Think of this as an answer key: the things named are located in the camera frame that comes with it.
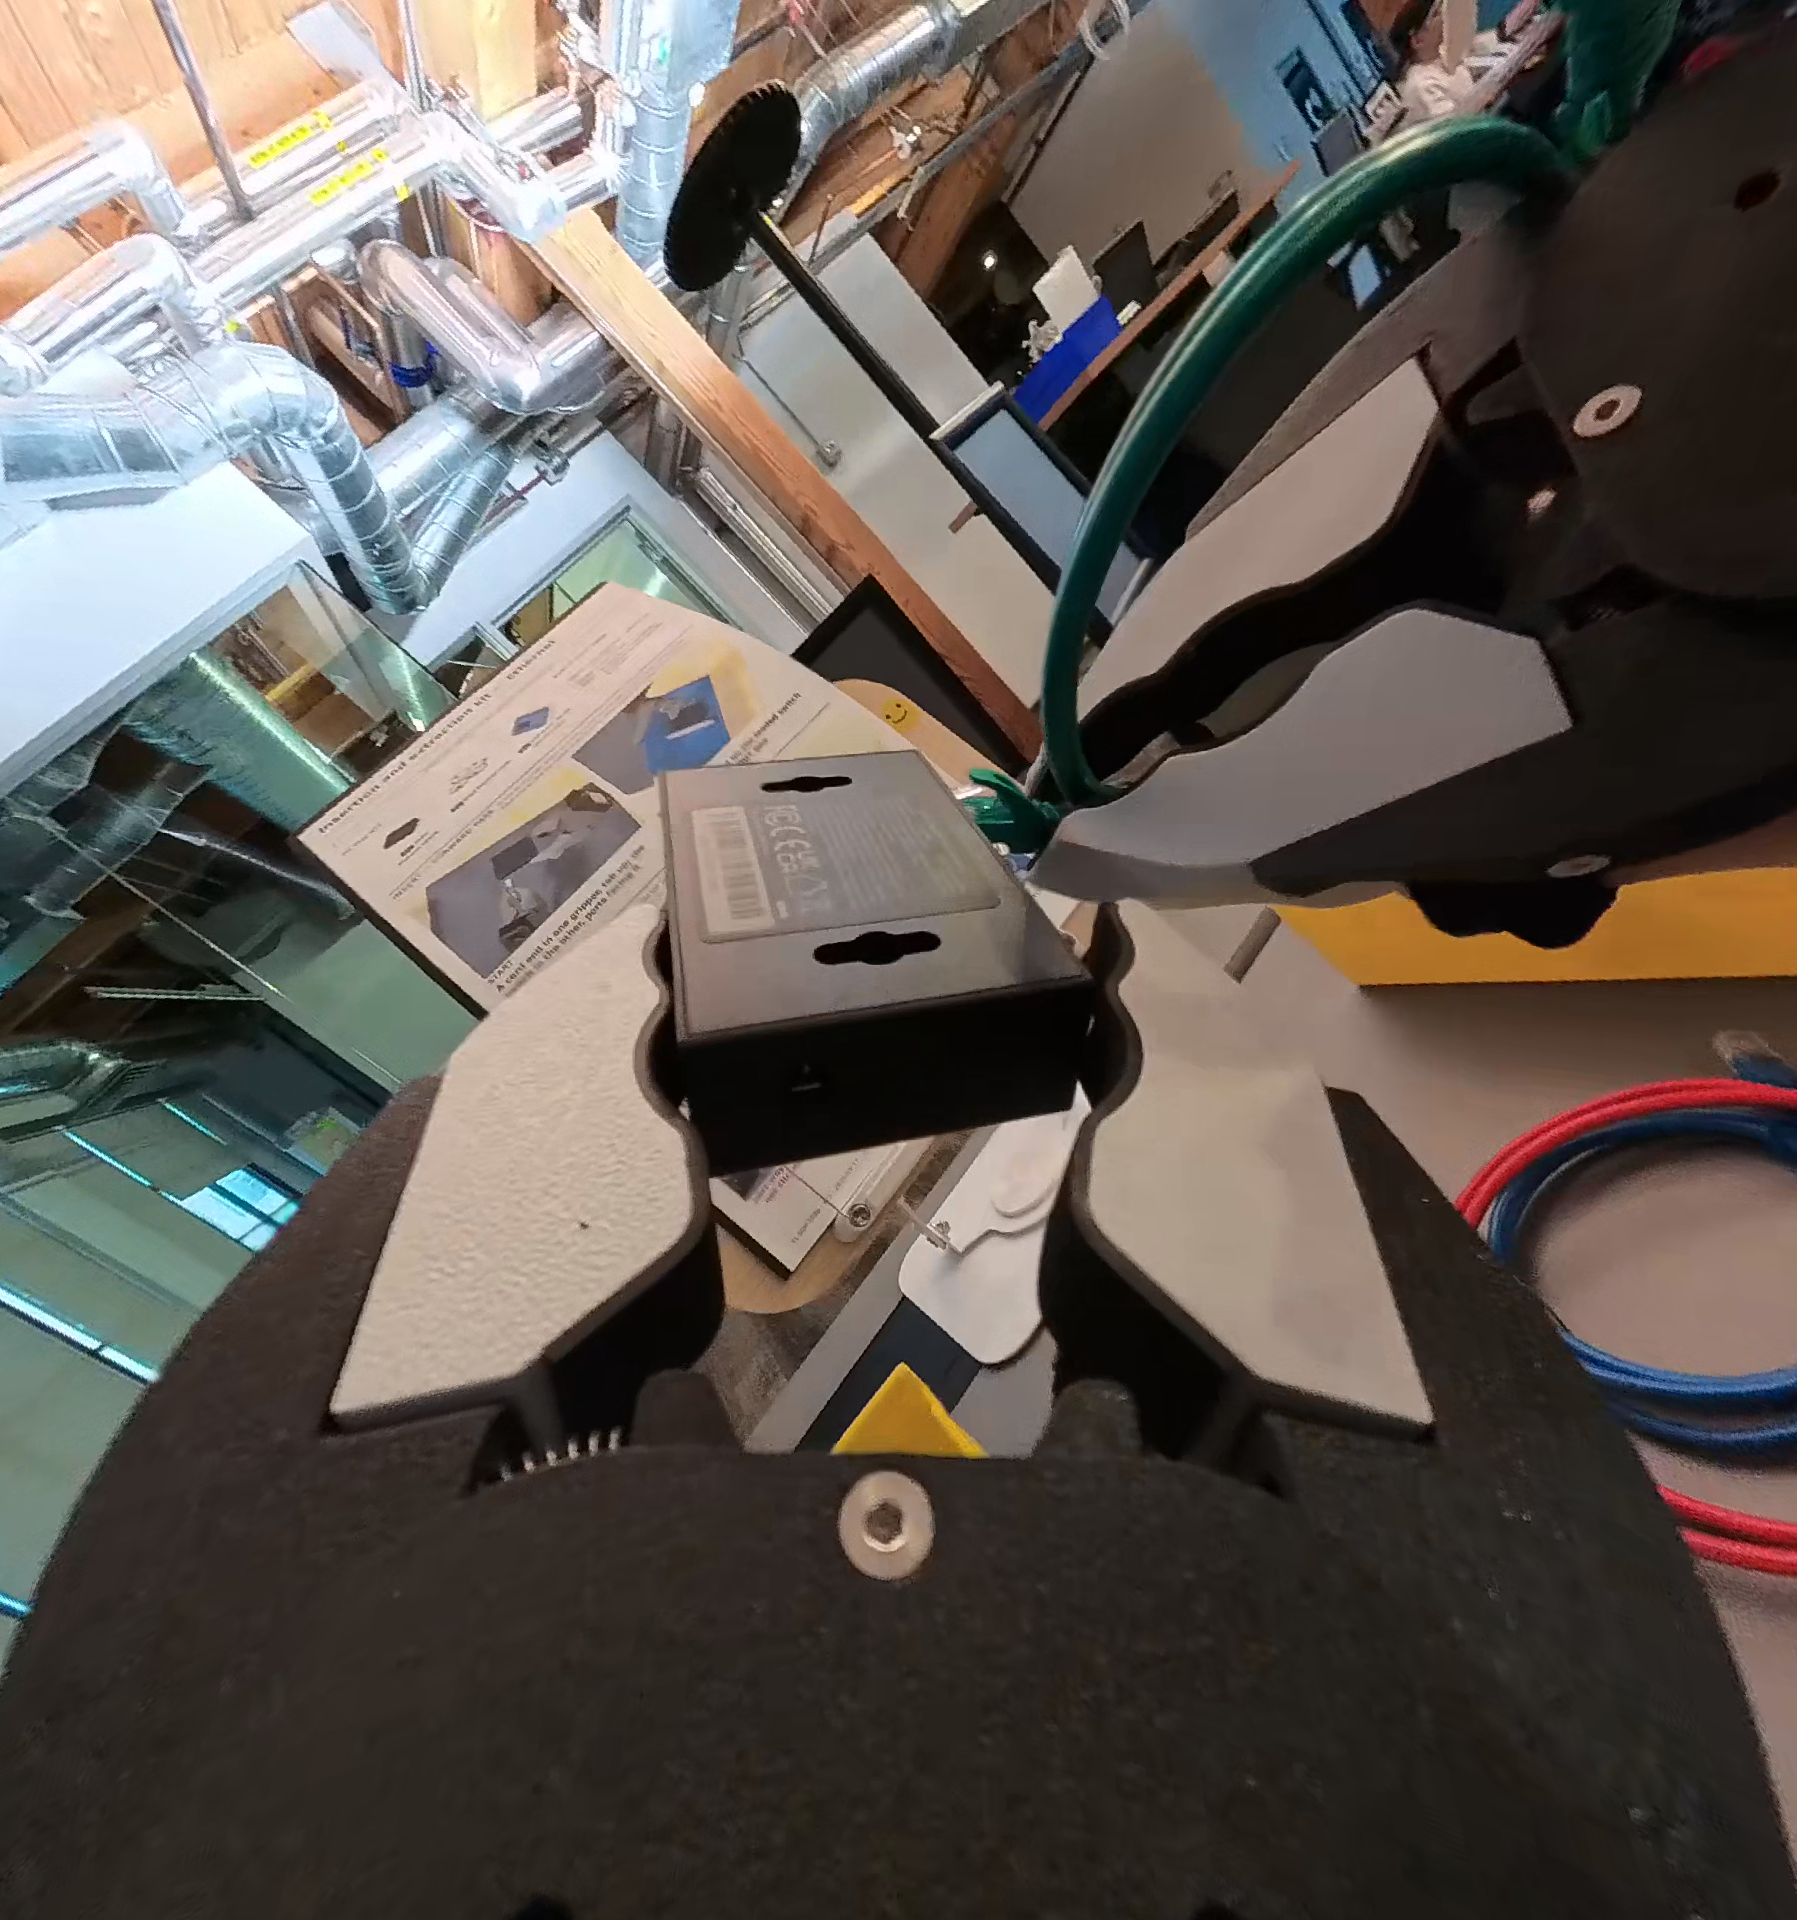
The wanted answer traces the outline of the yellow plastic bin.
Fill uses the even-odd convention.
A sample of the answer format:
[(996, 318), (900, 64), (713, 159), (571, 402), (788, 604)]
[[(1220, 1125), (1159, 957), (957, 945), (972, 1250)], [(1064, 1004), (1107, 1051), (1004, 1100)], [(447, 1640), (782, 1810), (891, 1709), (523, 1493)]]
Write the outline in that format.
[(836, 1456), (963, 1456), (985, 1450), (908, 1364), (895, 1366), (831, 1445)]
[(1292, 917), (1348, 980), (1369, 990), (1797, 979), (1797, 868), (1630, 883), (1569, 948), (1506, 932), (1438, 932), (1402, 897)]

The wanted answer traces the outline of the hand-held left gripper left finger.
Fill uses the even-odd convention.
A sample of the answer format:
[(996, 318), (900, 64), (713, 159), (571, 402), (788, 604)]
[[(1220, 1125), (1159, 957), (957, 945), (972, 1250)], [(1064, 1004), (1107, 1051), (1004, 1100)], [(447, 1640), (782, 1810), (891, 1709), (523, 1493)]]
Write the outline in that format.
[(664, 917), (635, 905), (488, 1013), (443, 1069), (334, 1427), (509, 1413), (531, 1443), (630, 1437), (706, 1352), (723, 1284), (704, 1151), (661, 1075)]

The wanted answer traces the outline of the printed instruction sheet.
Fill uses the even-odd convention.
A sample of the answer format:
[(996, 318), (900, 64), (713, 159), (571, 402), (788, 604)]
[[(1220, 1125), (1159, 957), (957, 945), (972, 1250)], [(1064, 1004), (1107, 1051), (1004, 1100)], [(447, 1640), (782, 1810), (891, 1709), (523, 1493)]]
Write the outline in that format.
[(661, 773), (916, 747), (867, 683), (829, 683), (669, 597), (604, 585), (297, 845), (401, 953), (356, 1015), (413, 1082), (580, 938), (669, 901)]

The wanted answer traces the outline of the black network switch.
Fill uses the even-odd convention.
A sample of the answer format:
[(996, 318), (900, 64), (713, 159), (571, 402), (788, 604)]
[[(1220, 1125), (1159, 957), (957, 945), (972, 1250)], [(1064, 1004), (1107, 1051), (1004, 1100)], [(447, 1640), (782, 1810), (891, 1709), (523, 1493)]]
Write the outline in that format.
[(658, 791), (672, 1062), (713, 1175), (1070, 1109), (1097, 986), (924, 757)]

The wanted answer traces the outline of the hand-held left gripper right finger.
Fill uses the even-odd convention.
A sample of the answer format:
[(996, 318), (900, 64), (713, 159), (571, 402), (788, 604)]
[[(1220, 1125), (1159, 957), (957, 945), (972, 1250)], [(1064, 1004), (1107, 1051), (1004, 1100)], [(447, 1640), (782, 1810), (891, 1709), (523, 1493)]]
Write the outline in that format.
[(1059, 1384), (1145, 1445), (1237, 1445), (1268, 1411), (1418, 1440), (1435, 1409), (1317, 1070), (1161, 914), (1096, 914), (1085, 1114), (1039, 1301)]

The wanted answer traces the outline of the blue storage box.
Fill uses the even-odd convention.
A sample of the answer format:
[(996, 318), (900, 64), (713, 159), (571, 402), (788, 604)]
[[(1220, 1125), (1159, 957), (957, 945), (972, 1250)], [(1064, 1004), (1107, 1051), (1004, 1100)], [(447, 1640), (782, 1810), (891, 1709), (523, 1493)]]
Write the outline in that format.
[(1105, 297), (1085, 308), (1014, 387), (1018, 408), (1042, 425), (1093, 361), (1121, 335), (1120, 312)]

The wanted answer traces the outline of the black flat screen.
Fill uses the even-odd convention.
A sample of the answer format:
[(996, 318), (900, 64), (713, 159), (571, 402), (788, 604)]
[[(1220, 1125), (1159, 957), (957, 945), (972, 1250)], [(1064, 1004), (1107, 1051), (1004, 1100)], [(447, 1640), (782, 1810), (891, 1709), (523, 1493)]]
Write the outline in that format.
[(1014, 746), (876, 578), (849, 590), (789, 660), (829, 683), (887, 687), (1006, 773), (1020, 777), (1030, 765), (1030, 754)]

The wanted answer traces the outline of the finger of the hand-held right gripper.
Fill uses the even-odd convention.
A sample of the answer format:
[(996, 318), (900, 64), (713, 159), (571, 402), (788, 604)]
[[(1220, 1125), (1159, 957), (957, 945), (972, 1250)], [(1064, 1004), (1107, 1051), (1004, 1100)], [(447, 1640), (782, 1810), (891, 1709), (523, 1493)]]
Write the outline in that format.
[(1279, 904), (1275, 850), (1573, 728), (1543, 645), (1409, 608), (1347, 639), (1249, 733), (1071, 811), (1030, 866), (1064, 900)]
[(1338, 647), (1387, 616), (1492, 627), (1503, 493), (1457, 444), (1416, 363), (1376, 387), (1200, 530), (1081, 683), (1105, 782), (1249, 733)]

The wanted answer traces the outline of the black floor lamp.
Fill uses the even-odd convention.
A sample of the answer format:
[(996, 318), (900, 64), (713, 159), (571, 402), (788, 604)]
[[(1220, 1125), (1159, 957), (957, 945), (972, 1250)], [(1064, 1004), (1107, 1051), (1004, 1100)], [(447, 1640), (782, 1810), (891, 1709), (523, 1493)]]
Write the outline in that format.
[(936, 461), (960, 482), (979, 515), (996, 526), (1048, 590), (1057, 590), (1059, 566), (1052, 557), (961, 461), (960, 453), (941, 444), (931, 408), (822, 287), (774, 222), (771, 206), (789, 182), (800, 125), (800, 108), (788, 83), (764, 83), (746, 93), (719, 119), (687, 166), (672, 206), (664, 239), (672, 282), (685, 293), (706, 293), (737, 268), (746, 246), (755, 243)]

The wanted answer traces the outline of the computer monitor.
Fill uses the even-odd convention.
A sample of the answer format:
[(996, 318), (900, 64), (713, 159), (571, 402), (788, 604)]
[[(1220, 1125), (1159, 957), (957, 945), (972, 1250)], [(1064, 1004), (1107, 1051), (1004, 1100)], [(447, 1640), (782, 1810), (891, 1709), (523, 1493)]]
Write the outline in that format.
[(1090, 483), (994, 382), (933, 433), (974, 507), (991, 518), (1048, 590), (1059, 590), (1078, 541)]

